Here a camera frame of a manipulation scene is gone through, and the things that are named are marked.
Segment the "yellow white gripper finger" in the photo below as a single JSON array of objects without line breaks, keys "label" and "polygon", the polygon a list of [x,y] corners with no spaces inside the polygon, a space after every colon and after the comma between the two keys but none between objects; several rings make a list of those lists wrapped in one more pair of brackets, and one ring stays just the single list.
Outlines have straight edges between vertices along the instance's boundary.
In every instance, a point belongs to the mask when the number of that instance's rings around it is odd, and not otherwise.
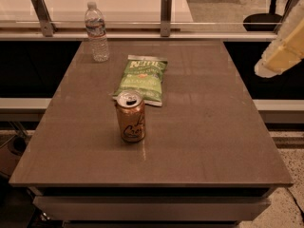
[{"label": "yellow white gripper finger", "polygon": [[277,37],[262,53],[255,74],[262,78],[281,75],[304,58],[304,0],[299,0],[282,24]]}]

